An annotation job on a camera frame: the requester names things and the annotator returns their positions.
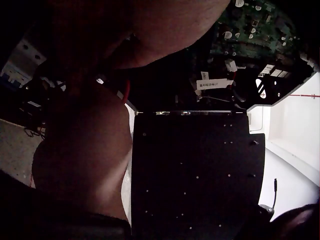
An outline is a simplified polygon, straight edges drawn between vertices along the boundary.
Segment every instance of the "capacitor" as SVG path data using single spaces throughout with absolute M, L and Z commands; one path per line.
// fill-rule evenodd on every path
M 232 37 L 232 33 L 229 31 L 226 31 L 223 33 L 224 39 L 230 39 Z

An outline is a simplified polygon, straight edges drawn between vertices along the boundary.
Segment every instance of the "white label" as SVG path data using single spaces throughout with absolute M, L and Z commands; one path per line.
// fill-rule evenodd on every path
M 274 65 L 267 64 L 266 67 L 262 70 L 261 73 L 269 74 L 270 71 L 274 68 Z
M 202 80 L 209 80 L 209 73 L 208 72 L 201 72 Z
M 33 105 L 33 106 L 35 106 L 35 107 L 41 107 L 41 105 L 39 105 L 39 104 L 36 104 L 35 102 L 33 102 L 33 101 L 29 101 L 28 102 L 29 104 L 31 104 L 31 105 Z
M 280 74 L 278 75 L 278 77 L 285 77 L 287 74 L 288 74 L 288 72 L 282 71 L 282 73 L 280 73 Z
M 232 37 L 232 33 L 227 31 L 224 33 L 224 39 L 230 39 Z
M 244 0 L 236 0 L 236 7 L 242 7 L 244 5 Z
M 226 78 L 222 79 L 209 79 L 209 80 L 197 80 L 197 90 L 206 90 L 213 88 L 226 88 L 231 85 L 233 80 L 228 80 Z
M 276 69 L 273 71 L 273 73 L 271 73 L 271 76 L 277 77 L 280 73 L 282 72 L 282 70 Z

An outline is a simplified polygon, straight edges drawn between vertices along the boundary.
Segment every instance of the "wire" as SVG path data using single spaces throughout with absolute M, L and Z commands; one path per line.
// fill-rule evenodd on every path
M 212 98 L 212 99 L 215 99 L 215 100 L 220 100 L 220 101 L 224 101 L 224 102 L 230 102 L 228 100 L 223 100 L 223 99 L 220 99 L 220 98 L 207 97 L 207 96 L 202 97 L 202 98 Z
M 261 128 L 257 129 L 257 130 L 250 130 L 250 132 L 254 132 L 254 131 L 260 131 L 263 128 L 263 107 L 262 107 L 262 122 L 261 122 Z
M 25 134 L 30 138 L 33 138 L 34 136 L 41 137 L 43 140 L 45 138 L 44 134 L 42 134 L 41 131 L 38 133 L 38 132 L 32 131 L 31 129 L 28 129 L 28 128 L 24 128 L 23 130 L 24 130 Z
M 123 98 L 122 98 L 122 103 L 126 103 L 127 102 L 128 97 L 129 97 L 129 93 L 130 93 L 130 80 L 127 79 L 125 93 L 124 93 Z
M 275 178 L 275 181 L 274 181 L 274 184 L 275 184 L 275 199 L 273 200 L 273 206 L 272 208 L 274 209 L 275 208 L 275 204 L 276 204 L 276 199 L 277 199 L 277 179 Z

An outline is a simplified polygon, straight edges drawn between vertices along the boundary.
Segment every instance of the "black cable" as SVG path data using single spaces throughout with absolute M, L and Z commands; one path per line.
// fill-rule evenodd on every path
M 275 208 L 276 199 L 277 199 L 277 179 L 275 178 L 275 199 L 273 201 L 273 206 L 272 206 L 273 209 Z
M 42 134 L 41 132 L 40 133 L 37 133 L 37 132 L 35 132 L 35 131 L 32 131 L 32 130 L 30 130 L 30 129 L 28 129 L 28 128 L 24 128 L 24 132 L 26 133 L 26 135 L 28 136 L 28 137 L 30 137 L 30 138 L 33 138 L 34 136 L 40 136 L 43 140 L 44 140 L 44 138 L 45 138 L 45 136 L 44 136 L 44 134 Z

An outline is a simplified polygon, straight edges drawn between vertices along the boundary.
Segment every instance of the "green circuit board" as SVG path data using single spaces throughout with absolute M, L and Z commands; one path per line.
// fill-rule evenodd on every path
M 264 0 L 232 0 L 214 28 L 211 55 L 280 58 L 292 65 L 300 45 L 291 19 Z

